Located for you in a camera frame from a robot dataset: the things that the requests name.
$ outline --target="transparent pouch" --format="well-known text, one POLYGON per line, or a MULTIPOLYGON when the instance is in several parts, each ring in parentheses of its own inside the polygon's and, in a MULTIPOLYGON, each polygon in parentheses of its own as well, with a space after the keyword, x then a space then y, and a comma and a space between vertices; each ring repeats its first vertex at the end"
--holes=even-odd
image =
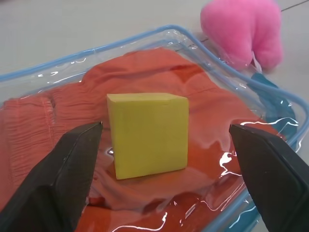
POLYGON ((179 26, 5 74, 0 81, 0 174, 9 176, 2 178, 1 209, 63 134, 102 122, 77 232, 248 231, 258 212, 241 177, 230 124, 279 135, 295 150, 309 126, 305 101, 260 73, 230 68, 179 26), (141 92, 188 98, 188 166, 116 180, 106 95, 141 92))

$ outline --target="gray floor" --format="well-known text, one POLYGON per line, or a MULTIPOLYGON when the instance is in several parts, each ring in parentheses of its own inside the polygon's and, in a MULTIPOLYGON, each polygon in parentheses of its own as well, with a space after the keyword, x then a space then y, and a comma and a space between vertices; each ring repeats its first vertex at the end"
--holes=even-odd
MULTIPOLYGON (((0 74, 108 44, 165 24, 198 36, 210 0, 0 0, 0 74)), ((269 78, 309 101, 309 2, 278 0, 285 60, 269 78)), ((300 156, 309 163, 308 138, 300 156)), ((260 222, 254 232, 266 232, 260 222)))

